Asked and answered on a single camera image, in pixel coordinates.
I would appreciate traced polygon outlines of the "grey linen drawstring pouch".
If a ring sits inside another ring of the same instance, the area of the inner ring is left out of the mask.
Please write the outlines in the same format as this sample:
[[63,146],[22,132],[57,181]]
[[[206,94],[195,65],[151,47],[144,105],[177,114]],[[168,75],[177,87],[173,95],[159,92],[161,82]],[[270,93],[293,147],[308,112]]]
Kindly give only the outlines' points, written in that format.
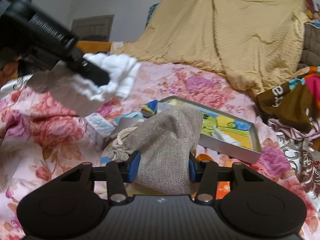
[[126,161],[139,152],[137,184],[166,194],[194,194],[197,185],[189,179],[189,154],[195,153],[202,120],[203,114],[196,109],[171,107],[135,129],[122,130],[103,155]]

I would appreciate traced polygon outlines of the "white blue carton box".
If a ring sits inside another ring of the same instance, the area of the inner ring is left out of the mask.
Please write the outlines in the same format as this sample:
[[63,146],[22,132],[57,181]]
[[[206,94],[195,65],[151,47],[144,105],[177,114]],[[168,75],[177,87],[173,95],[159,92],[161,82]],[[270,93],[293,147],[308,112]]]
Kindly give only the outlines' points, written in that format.
[[115,127],[99,113],[92,113],[84,118],[85,133],[93,141],[97,151],[102,151],[108,143],[109,137]]

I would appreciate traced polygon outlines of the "brown colourful printed cloth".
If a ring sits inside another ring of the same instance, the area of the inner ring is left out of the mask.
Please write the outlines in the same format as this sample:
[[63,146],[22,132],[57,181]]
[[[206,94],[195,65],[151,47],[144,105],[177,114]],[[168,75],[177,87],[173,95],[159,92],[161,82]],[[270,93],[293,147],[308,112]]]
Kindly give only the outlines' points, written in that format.
[[256,96],[257,106],[267,117],[300,132],[311,131],[319,117],[319,70],[310,67],[306,74],[273,87]]

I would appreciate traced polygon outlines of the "wooden bed frame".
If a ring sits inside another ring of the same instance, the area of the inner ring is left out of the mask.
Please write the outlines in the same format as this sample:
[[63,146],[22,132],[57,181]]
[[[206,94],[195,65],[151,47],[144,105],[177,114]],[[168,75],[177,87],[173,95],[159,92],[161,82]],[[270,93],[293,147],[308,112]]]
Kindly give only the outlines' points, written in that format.
[[111,50],[111,42],[103,41],[78,41],[76,47],[84,54],[107,53]]

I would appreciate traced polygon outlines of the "white face mask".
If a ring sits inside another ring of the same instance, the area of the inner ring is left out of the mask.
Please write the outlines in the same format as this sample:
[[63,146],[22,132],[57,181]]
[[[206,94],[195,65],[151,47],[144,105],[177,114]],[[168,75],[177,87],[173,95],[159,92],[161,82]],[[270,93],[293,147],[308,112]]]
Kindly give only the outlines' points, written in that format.
[[221,132],[216,126],[213,126],[213,133],[212,137],[215,139],[219,139],[221,141],[224,141],[228,144],[235,145],[235,146],[241,146],[241,143],[233,139],[230,135],[227,135],[223,132]]

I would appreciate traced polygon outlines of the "colourful wall poster right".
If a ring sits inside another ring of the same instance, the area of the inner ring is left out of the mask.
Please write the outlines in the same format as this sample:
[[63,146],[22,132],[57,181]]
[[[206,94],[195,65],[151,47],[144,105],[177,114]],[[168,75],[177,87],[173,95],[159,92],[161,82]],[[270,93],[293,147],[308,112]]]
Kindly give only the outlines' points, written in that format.
[[306,2],[306,15],[309,18],[308,24],[316,28],[320,28],[320,12],[319,4],[313,0],[305,0]]

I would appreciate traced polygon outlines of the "teal white tissue pack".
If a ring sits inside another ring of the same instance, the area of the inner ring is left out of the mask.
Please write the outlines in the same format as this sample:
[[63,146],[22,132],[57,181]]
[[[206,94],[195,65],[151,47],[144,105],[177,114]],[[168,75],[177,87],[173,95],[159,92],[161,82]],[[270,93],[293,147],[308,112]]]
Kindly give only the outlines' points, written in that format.
[[115,126],[118,126],[119,124],[125,124],[129,126],[134,126],[139,120],[143,120],[144,116],[142,113],[135,111],[127,114],[122,114],[118,117],[116,117],[112,123]]

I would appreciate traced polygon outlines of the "silver patterned bed sheet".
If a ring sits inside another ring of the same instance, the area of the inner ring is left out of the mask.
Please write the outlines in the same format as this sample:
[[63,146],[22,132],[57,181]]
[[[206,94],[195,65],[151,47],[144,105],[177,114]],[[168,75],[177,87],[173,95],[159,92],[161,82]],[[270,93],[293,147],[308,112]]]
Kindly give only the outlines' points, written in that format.
[[319,151],[313,148],[312,138],[281,131],[276,135],[300,185],[316,209],[319,209]]

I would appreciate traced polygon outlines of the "pink floral quilt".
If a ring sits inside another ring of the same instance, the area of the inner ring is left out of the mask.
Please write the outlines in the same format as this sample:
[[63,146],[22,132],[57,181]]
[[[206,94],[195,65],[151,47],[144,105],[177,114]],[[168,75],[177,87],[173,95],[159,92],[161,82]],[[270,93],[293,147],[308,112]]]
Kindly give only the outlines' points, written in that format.
[[[215,73],[182,64],[143,63],[130,96],[99,109],[109,122],[140,111],[152,101],[175,95],[255,124],[262,155],[253,169],[298,195],[307,207],[304,239],[319,239],[319,215],[280,149],[275,132],[262,122],[255,103]],[[20,239],[18,202],[29,192],[84,161],[100,164],[101,152],[85,134],[83,120],[50,94],[38,94],[16,81],[1,100],[1,239]]]

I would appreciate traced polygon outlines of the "grey door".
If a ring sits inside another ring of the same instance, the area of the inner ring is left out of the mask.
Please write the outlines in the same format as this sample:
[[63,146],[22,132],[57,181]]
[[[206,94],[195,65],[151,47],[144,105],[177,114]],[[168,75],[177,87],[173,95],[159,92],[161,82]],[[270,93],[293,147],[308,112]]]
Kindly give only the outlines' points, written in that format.
[[72,33],[84,41],[108,42],[114,15],[94,16],[74,19]]

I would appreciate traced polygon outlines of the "tan dotted blanket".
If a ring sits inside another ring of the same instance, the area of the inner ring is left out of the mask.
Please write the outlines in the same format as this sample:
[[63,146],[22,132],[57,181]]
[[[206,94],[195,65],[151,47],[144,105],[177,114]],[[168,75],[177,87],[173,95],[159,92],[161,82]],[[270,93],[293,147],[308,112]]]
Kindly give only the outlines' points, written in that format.
[[305,0],[161,0],[117,53],[215,72],[257,95],[294,74],[307,21]]

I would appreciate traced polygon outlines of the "brown quilted jacket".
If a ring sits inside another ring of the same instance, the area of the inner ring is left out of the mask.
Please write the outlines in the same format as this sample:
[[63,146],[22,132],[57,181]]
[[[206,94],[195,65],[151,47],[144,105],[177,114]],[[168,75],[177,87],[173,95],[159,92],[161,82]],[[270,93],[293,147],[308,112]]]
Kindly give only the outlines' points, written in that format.
[[320,64],[320,29],[311,24],[304,25],[304,44],[297,69],[319,66]]

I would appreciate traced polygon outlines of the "orange white medicine box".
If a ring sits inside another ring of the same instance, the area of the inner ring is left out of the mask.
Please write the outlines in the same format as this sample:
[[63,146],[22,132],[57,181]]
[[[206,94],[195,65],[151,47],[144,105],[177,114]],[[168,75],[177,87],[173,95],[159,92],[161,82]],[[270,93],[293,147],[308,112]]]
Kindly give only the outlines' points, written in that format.
[[[200,161],[202,163],[214,161],[212,157],[205,153],[200,153],[196,157],[197,161]],[[216,200],[221,200],[223,197],[225,197],[228,193],[230,193],[231,188],[230,188],[230,182],[228,181],[218,181],[217,176],[214,177],[214,189],[215,189],[215,199]]]

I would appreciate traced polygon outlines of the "green wall poster left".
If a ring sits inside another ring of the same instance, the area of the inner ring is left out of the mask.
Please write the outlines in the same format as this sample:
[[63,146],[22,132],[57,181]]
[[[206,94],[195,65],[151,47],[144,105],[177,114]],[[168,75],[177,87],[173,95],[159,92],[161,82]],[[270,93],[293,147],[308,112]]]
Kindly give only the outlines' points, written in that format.
[[155,12],[157,6],[159,5],[159,3],[153,4],[150,8],[149,8],[149,12],[148,12],[148,17],[147,17],[147,21],[146,21],[146,27],[148,26],[153,13]]

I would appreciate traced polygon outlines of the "pink garment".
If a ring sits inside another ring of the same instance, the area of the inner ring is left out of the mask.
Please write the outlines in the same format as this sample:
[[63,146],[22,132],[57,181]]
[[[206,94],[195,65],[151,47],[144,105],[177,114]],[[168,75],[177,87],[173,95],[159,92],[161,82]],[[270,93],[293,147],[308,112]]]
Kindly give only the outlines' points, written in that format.
[[277,119],[269,119],[267,124],[274,131],[282,132],[290,139],[293,139],[296,141],[303,141],[304,139],[308,139],[308,141],[312,141],[314,139],[319,138],[319,118],[312,122],[312,128],[308,133],[303,133],[303,132],[298,131],[295,128],[283,125]]

